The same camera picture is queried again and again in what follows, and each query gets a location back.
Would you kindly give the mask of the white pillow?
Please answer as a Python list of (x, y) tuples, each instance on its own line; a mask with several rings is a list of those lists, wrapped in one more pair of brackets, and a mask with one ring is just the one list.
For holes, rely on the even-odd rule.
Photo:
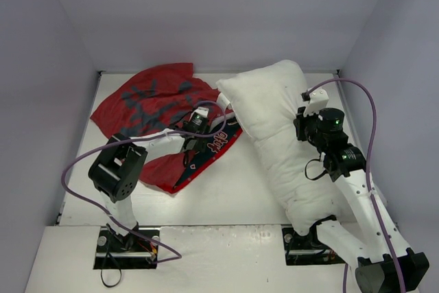
[(296, 62), (282, 60), (216, 85), (250, 137), (270, 190), (299, 235), (307, 235), (315, 222), (331, 215), (340, 222), (354, 220), (346, 198), (328, 176), (305, 178), (305, 165), (318, 152), (296, 138), (293, 120), (302, 104), (300, 95), (307, 90)]

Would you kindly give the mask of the red navy pillowcase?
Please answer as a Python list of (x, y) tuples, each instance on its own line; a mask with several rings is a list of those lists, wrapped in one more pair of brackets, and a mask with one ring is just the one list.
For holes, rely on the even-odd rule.
[[(142, 137), (180, 125), (189, 119), (196, 103), (215, 101), (218, 90), (195, 78), (190, 62), (158, 65), (145, 69), (107, 97), (91, 120), (109, 138), (114, 133)], [(204, 152), (190, 151), (156, 159), (143, 167), (140, 180), (170, 194), (185, 188), (237, 141), (243, 130), (230, 110), (223, 124), (222, 113), (209, 105), (209, 124), (214, 137), (206, 140)]]

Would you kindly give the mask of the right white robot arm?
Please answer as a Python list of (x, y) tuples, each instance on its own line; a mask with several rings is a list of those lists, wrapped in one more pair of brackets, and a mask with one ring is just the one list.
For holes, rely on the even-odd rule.
[(429, 269), (425, 253), (415, 253), (389, 216), (375, 185), (366, 181), (366, 159), (343, 131), (344, 112), (323, 108), (314, 114), (298, 109), (299, 141), (319, 153), (324, 173), (346, 198), (363, 234), (357, 239), (330, 215), (307, 225), (305, 241), (333, 249), (354, 271), (361, 292), (412, 292)]

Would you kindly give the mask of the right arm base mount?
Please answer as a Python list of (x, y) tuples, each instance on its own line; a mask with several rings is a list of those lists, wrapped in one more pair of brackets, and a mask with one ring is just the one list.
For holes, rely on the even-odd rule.
[(332, 248), (316, 238), (316, 231), (300, 236), (292, 226), (282, 226), (285, 263), (287, 266), (331, 266), (343, 264)]

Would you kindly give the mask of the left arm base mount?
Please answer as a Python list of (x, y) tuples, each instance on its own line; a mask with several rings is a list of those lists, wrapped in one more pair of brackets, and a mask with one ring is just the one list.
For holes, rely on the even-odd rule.
[(94, 270), (147, 270), (157, 268), (158, 245), (129, 234), (116, 236), (109, 228), (99, 230)]

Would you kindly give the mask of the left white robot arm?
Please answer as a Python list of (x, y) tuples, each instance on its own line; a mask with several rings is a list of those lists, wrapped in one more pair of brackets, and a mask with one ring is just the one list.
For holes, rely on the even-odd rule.
[(105, 208), (121, 224), (108, 224), (114, 233), (112, 243), (121, 251), (132, 250), (137, 244), (139, 223), (137, 222), (131, 201), (140, 178), (143, 166), (163, 156), (183, 154), (184, 164), (189, 163), (191, 151), (201, 152), (206, 139), (192, 134), (207, 134), (210, 129), (209, 109), (197, 107), (189, 121), (182, 125), (183, 134), (176, 129), (166, 128), (149, 136), (150, 140), (138, 146), (134, 143), (118, 145), (99, 153), (88, 171), (88, 177), (104, 199)]

